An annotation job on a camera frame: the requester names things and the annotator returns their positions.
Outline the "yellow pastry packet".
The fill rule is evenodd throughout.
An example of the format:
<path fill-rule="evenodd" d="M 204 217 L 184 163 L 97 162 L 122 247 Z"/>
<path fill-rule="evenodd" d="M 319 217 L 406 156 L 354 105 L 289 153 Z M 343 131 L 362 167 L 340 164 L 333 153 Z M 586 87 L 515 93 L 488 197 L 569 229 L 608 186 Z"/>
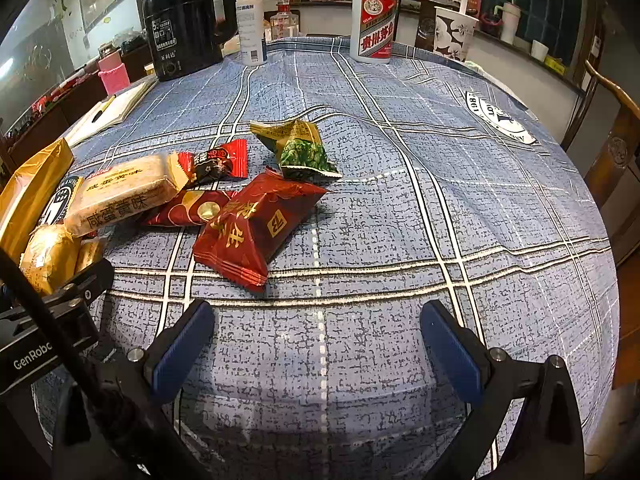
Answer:
<path fill-rule="evenodd" d="M 20 269 L 40 296 L 49 296 L 103 257 L 102 237 L 73 235 L 64 224 L 38 226 L 23 252 Z"/>

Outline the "large red snack packet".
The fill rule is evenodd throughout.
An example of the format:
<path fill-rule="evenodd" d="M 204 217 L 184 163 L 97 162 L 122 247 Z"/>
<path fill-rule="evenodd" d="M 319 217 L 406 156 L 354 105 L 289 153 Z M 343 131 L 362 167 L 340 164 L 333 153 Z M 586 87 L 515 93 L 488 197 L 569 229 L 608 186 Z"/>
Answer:
<path fill-rule="evenodd" d="M 252 292 L 262 292 L 268 263 L 326 189 L 265 169 L 224 205 L 193 245 L 194 261 Z"/>

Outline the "salted egg cracker packet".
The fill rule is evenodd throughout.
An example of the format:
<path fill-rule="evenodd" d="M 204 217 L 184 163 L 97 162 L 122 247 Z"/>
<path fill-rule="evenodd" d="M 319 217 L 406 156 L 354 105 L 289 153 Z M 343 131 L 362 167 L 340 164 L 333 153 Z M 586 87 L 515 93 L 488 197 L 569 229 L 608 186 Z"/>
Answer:
<path fill-rule="evenodd" d="M 87 235 L 168 203 L 189 181 L 177 153 L 121 162 L 82 181 L 64 226 L 73 236 Z"/>

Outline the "dark red round-logo packet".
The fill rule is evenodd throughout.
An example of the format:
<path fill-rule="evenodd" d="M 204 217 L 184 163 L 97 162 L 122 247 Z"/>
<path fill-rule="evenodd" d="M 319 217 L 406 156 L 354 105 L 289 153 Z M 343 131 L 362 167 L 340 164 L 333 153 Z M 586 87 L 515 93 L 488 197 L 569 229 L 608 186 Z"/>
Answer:
<path fill-rule="evenodd" d="M 204 226 L 237 195 L 234 191 L 183 190 L 168 203 L 145 214 L 139 224 L 151 228 Z"/>

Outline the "red black candy packet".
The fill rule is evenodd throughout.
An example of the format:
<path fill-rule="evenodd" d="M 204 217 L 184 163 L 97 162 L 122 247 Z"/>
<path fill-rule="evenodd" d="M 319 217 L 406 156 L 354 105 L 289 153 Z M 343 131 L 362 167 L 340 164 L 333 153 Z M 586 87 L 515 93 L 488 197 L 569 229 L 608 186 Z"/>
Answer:
<path fill-rule="evenodd" d="M 201 153 L 180 152 L 178 161 L 190 185 L 248 177 L 247 140 L 236 139 Z"/>

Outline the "green gold pea snack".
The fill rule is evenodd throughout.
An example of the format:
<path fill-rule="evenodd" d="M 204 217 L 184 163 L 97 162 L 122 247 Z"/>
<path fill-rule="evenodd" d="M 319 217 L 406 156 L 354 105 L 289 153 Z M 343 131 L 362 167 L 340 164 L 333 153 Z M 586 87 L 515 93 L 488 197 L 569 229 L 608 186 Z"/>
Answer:
<path fill-rule="evenodd" d="M 305 181 L 341 179 L 337 166 L 328 159 L 314 122 L 250 122 L 250 132 L 276 156 L 283 177 Z"/>

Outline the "blue plaid tablecloth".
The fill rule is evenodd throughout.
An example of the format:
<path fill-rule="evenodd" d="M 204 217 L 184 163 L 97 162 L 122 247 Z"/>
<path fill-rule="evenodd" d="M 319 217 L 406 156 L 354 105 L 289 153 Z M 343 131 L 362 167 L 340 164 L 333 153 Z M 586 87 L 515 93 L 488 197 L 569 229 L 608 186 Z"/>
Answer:
<path fill-rule="evenodd" d="M 582 432 L 611 390 L 617 280 L 582 175 L 521 103 L 459 64 L 398 48 L 381 65 L 344 39 L 287 39 L 158 84 L 122 125 L 80 142 L 87 177 L 151 154 L 243 139 L 252 122 L 314 122 L 340 177 L 270 262 L 255 295 L 194 261 L 198 231 L 110 226 L 112 290 L 96 325 L 147 347 L 195 298 L 216 326 L 169 415 L 213 479 L 417 479 L 465 418 L 426 354 L 440 300 L 515 359 L 564 359 Z"/>

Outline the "white notebook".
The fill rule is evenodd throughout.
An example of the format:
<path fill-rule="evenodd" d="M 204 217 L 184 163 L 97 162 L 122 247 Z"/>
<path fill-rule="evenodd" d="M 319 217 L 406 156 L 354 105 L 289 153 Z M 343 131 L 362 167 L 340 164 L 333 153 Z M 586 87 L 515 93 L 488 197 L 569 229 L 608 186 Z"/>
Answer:
<path fill-rule="evenodd" d="M 115 94 L 116 98 L 97 122 L 92 122 L 93 116 L 98 111 L 101 101 L 82 116 L 70 130 L 64 134 L 64 139 L 70 148 L 81 144 L 97 133 L 121 124 L 134 110 L 138 103 L 157 85 L 155 75 L 148 75 L 127 89 Z"/>

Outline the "wooden chair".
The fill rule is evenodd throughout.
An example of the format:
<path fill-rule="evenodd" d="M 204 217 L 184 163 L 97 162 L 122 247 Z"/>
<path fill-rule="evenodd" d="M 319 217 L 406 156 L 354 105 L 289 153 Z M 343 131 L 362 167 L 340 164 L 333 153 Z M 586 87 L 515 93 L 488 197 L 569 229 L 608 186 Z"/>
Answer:
<path fill-rule="evenodd" d="M 616 82 L 601 75 L 590 62 L 585 62 L 589 75 L 582 104 L 570 121 L 561 148 L 568 150 L 587 116 L 588 108 L 602 87 L 620 104 L 612 128 L 585 176 L 586 185 L 598 207 L 603 207 L 626 172 L 635 176 L 639 154 L 639 105 Z M 634 245 L 616 263 L 620 285 L 620 342 L 614 366 L 613 389 L 639 381 L 639 246 Z"/>

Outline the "black yellow pen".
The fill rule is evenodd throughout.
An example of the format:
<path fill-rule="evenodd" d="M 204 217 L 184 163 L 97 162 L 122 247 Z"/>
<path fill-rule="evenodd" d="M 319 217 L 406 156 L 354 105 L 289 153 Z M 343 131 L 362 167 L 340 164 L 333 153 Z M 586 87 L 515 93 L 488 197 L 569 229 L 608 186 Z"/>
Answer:
<path fill-rule="evenodd" d="M 103 113 L 113 103 L 115 98 L 116 98 L 115 95 L 114 96 L 110 96 L 105 102 L 101 103 L 98 111 L 96 112 L 96 114 L 92 118 L 92 122 L 97 122 L 100 119 L 100 117 L 103 115 Z"/>

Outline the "pink sleeved thermos bottle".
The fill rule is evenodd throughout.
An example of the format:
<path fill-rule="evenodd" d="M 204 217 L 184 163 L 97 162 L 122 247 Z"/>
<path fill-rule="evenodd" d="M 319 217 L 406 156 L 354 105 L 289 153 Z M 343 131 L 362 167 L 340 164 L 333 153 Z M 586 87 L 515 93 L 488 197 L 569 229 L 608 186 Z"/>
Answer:
<path fill-rule="evenodd" d="M 125 64 L 122 62 L 119 50 L 113 51 L 99 59 L 99 77 L 102 80 L 106 94 L 111 96 L 130 86 L 130 79 Z"/>

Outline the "black electric kettle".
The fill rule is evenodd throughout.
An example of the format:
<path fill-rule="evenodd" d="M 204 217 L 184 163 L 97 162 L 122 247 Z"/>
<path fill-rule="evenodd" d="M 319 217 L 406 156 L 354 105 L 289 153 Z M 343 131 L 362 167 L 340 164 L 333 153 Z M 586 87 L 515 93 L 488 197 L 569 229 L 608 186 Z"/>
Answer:
<path fill-rule="evenodd" d="M 236 0 L 142 0 L 155 75 L 168 81 L 222 61 L 238 31 Z"/>

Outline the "patterned paper cup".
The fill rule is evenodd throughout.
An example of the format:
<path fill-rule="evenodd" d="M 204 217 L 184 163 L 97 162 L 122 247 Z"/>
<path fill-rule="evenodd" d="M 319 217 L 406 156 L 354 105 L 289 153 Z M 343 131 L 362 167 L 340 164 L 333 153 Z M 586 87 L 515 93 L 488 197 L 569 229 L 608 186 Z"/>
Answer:
<path fill-rule="evenodd" d="M 445 58 L 464 62 L 477 24 L 477 18 L 436 6 L 433 51 Z"/>

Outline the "white tumbler with straw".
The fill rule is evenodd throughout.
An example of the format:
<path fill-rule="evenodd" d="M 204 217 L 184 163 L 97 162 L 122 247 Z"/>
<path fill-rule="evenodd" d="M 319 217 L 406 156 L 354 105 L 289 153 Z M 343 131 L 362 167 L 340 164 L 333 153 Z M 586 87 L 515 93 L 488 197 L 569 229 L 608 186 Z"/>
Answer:
<path fill-rule="evenodd" d="M 518 24 L 520 24 L 521 8 L 515 3 L 515 0 L 509 0 L 501 6 L 495 6 L 495 14 L 500 13 L 502 21 L 502 29 L 500 32 L 500 40 L 506 44 L 514 44 Z"/>

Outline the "small glass bottle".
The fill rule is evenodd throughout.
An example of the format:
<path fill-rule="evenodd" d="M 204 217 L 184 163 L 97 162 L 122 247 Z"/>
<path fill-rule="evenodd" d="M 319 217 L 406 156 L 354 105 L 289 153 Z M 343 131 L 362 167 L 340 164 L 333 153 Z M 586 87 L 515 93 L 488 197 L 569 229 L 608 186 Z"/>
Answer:
<path fill-rule="evenodd" d="M 270 18 L 271 39 L 298 37 L 298 16 L 291 11 L 290 0 L 277 0 L 277 13 Z"/>

